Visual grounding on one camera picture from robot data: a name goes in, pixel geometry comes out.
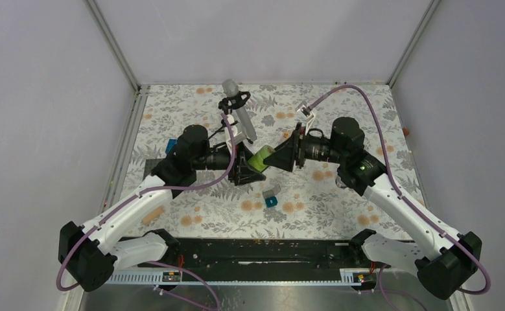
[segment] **purple hose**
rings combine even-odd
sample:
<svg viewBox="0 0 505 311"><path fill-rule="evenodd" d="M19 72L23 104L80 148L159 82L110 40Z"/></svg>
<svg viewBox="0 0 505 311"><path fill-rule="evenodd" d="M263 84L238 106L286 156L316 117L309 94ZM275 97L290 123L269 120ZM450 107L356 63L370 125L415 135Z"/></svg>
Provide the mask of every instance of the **purple hose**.
<svg viewBox="0 0 505 311"><path fill-rule="evenodd" d="M180 296L178 294L172 293L170 291L164 291L163 292L164 294L167 294L167 295L170 295L172 297L181 299L181 300L183 300L185 302L191 303L192 305L198 306L199 308L203 308L203 309L206 309L206 310L217 311L217 310L220 310L222 308L222 306L220 304L220 299L218 299L218 296L216 295L216 293L214 292L214 290L212 289L212 287L210 287L210 285L208 285L208 283L206 283L206 281L204 281L203 279L201 279L197 274L195 274L195 273L193 273L193 272L191 272L191 271L189 271L187 269L171 266L169 264L164 264L162 262L148 261L147 264L154 264L156 266L161 266L161 267L164 267L164 268L175 269L175 270L178 270L178 271L180 271L182 273L187 273L190 276L194 277L197 281L201 282L206 287L206 289L214 296L214 300L216 301L216 308L213 308L211 306L201 305L200 303L197 303L196 301L193 301L193 300L191 300L189 298L186 298L184 296Z"/></svg>
<svg viewBox="0 0 505 311"><path fill-rule="evenodd" d="M378 118L376 117L376 113L374 112L374 108L373 108L373 106L372 106L369 98L367 97L367 94L365 94L365 92L363 92L363 90L361 90L357 86L352 86L351 84L344 84L342 86L338 86L338 87L336 87L336 88L328 91L325 95L323 95L318 100L316 100L315 102L313 102L313 104L311 104L309 106L309 109L315 108L320 102L322 102L323 100L325 100L330 94L332 94L332 93L334 93L336 91L339 91L341 89L348 89L348 88L349 89L354 89L355 91L358 91L359 94L361 94L361 96L363 96L363 99L367 103L367 106L369 106L369 110L371 111L374 123L376 125L376 129L378 131L378 136L379 136L379 139L380 139L380 144L382 146L382 152L384 154L384 163L385 163L386 169L388 171L388 179L390 180L390 183L392 184L393 189L395 189L395 192L398 194L398 196L400 196L403 199L403 201L420 218L422 218L422 220L424 220L432 228L434 228L434 230L437 231L441 236L444 236L445 238L447 238L447 240L451 241L451 243L453 243L456 247L458 247L461 251L463 251L464 254L466 256L468 256L468 258L470 258L470 260L472 260L472 262L474 262L476 264L476 266L479 268L479 270L481 271L481 273L485 277L485 287L483 287L483 289L481 289L481 290L472 291L472 290L464 290L462 288L459 288L458 290L461 291L461 292L463 292L463 293L465 293L465 294L470 294L470 295L482 295L482 294L488 292L489 289L491 288L491 277L489 276L489 273L487 272L487 270L485 269L485 267L483 267L483 265L481 264L481 262L479 262L479 260L477 260L477 258L475 258L475 256L472 253L470 253L464 246L462 246L461 243L459 243L457 240L455 240L452 236L449 236L436 223L434 223L432 220L430 220L430 218L428 218L428 216L424 215L424 213L422 213L422 211L418 207L416 207L406 196L403 196L403 192L401 192L401 189L397 186L397 183L395 182L395 179L393 178L393 173L392 173L392 170L390 168L390 160L388 158L388 152L386 151L386 145L384 144L384 137L382 136L382 128L380 127L380 122L378 121Z"/></svg>
<svg viewBox="0 0 505 311"><path fill-rule="evenodd" d="M228 117L224 113L222 113L222 118L224 119L224 123L226 124L227 128L230 129L231 128L231 124L229 123ZM210 181L209 183L205 183L203 185L197 185L197 186L189 186L189 187L181 187L181 186L151 187L151 188L143 189L142 191L140 191L140 193L139 193L140 197L142 195L148 193L148 192L151 192L151 191L165 190L165 189L169 189L169 190L200 190L200 189L204 189L204 188L208 188L210 186L213 186L213 185L219 183L220 181L222 181L222 179L224 179L229 174L229 172L231 171L231 169L233 168L233 164L235 162L235 153L237 152L236 149L235 149L235 138L233 136L233 131L230 130L228 132L229 132L229 138L231 140L231 159L229 161L229 166L227 167L227 169L224 171L224 173L220 177L218 177L217 179L214 179L213 181ZM107 220L109 220L109 218L113 217L114 214L116 214L118 211L120 211L123 207L127 206L130 202L134 201L136 198L137 198L137 196L134 194L133 196L131 196L128 199L126 199L119 206L117 206L111 212L109 212L102 220L100 220L99 221L99 225L105 224L105 222L107 222ZM58 290L60 290L62 292L66 292L66 291L72 290L73 288L75 288L75 287L78 286L78 282L77 282L77 283L74 283L73 285L71 285L69 287L64 287L62 285L63 272L67 268L67 264L69 264L69 261L71 260L71 257L75 254L76 250L97 229L98 229L98 227L93 226L86 234L84 234L84 236L82 236L82 238L80 238L80 240L78 240L75 243L75 245L73 246L73 248L71 248L71 250L67 254L66 258L62 262L62 266L60 267L60 271L58 271L58 276L56 278L56 287L58 288ZM203 280L201 280L201 278L199 278L198 276L196 276L195 274L193 274L193 273L189 273L189 274L192 275L193 277L195 277L195 279L198 279L199 281L201 281L203 284L206 285L206 283ZM211 291L211 293L214 295L214 298L216 299L216 302L217 302L218 301L218 297L216 296L216 294L214 293L214 291L211 290L210 287L208 287L208 288Z"/></svg>

